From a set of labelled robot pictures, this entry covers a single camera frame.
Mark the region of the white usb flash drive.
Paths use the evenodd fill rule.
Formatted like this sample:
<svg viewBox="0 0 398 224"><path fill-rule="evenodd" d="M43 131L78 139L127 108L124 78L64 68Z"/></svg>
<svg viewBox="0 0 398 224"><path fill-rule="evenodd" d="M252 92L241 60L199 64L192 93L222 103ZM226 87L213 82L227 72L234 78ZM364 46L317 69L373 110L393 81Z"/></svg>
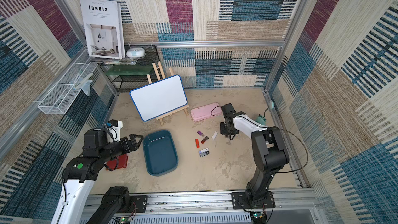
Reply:
<svg viewBox="0 0 398 224"><path fill-rule="evenodd" d="M211 138L214 140L217 137L217 135L218 135L218 132L214 132L214 134L212 135Z"/></svg>

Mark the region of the black silver swivel usb drive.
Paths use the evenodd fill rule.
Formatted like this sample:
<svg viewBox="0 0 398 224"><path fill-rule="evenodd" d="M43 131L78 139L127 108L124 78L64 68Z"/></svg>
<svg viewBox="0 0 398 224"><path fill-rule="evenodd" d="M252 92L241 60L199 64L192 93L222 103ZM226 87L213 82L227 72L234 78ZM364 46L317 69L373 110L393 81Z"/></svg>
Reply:
<svg viewBox="0 0 398 224"><path fill-rule="evenodd" d="M200 151L200 157L205 157L209 155L209 150Z"/></svg>

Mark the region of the lilac white usb drive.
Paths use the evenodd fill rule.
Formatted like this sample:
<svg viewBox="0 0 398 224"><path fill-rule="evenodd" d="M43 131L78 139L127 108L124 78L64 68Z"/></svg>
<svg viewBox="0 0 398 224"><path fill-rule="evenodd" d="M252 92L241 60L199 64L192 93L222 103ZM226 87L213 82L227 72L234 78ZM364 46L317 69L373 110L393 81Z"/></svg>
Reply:
<svg viewBox="0 0 398 224"><path fill-rule="evenodd" d="M204 148L204 149L199 151L199 153L204 153L204 152L209 152L209 149L208 148Z"/></svg>

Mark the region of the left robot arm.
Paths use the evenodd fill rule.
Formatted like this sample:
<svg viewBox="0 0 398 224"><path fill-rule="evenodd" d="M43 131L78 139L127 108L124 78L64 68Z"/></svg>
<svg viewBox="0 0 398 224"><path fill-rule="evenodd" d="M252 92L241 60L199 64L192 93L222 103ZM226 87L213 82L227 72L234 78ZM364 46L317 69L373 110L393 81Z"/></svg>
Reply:
<svg viewBox="0 0 398 224"><path fill-rule="evenodd" d="M62 173L62 190L53 224L79 223L84 206L100 170L108 167L109 161L139 149L144 137L131 134L120 141L109 142L111 133L107 128L91 129L84 135L81 155L73 158ZM146 196L135 200L124 186L111 187L104 194L101 204L90 217L90 224L107 224L115 214L128 213L133 217L146 209Z"/></svg>

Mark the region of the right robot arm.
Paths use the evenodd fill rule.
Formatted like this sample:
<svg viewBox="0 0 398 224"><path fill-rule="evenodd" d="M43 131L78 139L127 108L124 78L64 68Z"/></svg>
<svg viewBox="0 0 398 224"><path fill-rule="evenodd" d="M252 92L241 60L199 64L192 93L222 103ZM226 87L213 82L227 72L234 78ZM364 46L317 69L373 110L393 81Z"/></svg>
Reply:
<svg viewBox="0 0 398 224"><path fill-rule="evenodd" d="M256 170L247 183L246 200L249 206L273 208L275 201L269 186L275 176L290 161L281 130L267 127L250 119L243 112L236 112L232 104L221 106L224 122L221 134L233 140L243 133L251 139Z"/></svg>

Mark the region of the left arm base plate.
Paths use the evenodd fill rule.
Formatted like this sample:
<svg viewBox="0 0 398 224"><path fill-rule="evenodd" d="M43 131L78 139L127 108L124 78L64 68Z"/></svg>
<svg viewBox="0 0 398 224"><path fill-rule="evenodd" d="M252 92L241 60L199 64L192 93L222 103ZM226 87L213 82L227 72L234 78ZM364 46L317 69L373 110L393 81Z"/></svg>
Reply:
<svg viewBox="0 0 398 224"><path fill-rule="evenodd" d="M144 213L147 207L147 195L131 195L124 213Z"/></svg>

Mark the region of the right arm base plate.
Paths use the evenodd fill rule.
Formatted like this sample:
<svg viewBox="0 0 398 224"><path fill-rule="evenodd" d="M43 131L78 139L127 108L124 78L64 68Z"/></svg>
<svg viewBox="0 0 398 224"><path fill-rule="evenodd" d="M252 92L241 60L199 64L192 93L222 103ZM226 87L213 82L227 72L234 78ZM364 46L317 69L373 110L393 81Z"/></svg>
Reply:
<svg viewBox="0 0 398 224"><path fill-rule="evenodd" d="M274 196L270 191L262 195L248 196L247 192L237 191L231 193L233 209L252 211L253 209L275 208Z"/></svg>

